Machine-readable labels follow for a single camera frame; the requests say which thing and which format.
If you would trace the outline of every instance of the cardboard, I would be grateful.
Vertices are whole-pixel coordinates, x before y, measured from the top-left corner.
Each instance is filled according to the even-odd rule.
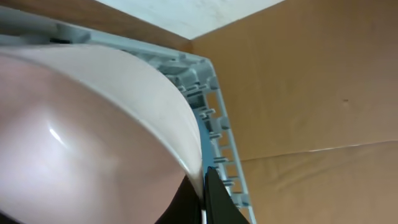
[[[398,220],[398,142],[243,161],[258,223]]]
[[[242,160],[398,139],[398,1],[290,0],[193,41]]]

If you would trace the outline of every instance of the black plastic piece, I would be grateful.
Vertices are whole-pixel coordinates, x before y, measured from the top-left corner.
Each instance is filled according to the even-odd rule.
[[[197,193],[188,177],[182,180],[169,207],[155,224],[201,224],[201,208]]]
[[[0,224],[21,224],[21,223],[13,220],[11,217],[8,217],[7,215],[3,214],[2,211],[0,211]]]
[[[55,44],[71,44],[70,40],[62,40],[62,39],[58,39],[58,38],[51,38],[50,42],[55,43]]]
[[[225,189],[217,170],[209,167],[205,177],[207,224],[248,224]]]

